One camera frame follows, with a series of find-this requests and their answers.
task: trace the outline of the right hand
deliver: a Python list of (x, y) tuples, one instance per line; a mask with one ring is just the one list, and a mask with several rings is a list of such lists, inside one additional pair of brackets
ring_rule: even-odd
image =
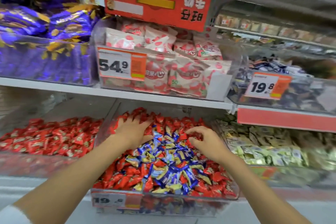
[(216, 132), (204, 126), (194, 127), (186, 131), (187, 134), (194, 132), (201, 133), (203, 135), (203, 141), (189, 137), (191, 144), (199, 149), (207, 158), (216, 163), (223, 164), (223, 158), (231, 152)]

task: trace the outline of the price label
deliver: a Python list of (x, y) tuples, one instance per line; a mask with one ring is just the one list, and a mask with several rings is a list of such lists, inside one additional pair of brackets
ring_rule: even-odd
[(143, 81), (146, 74), (145, 53), (97, 47), (99, 74), (102, 77)]
[(292, 77), (255, 72), (246, 90), (245, 96), (267, 99), (281, 99)]
[(126, 195), (119, 193), (93, 193), (94, 207), (125, 207)]

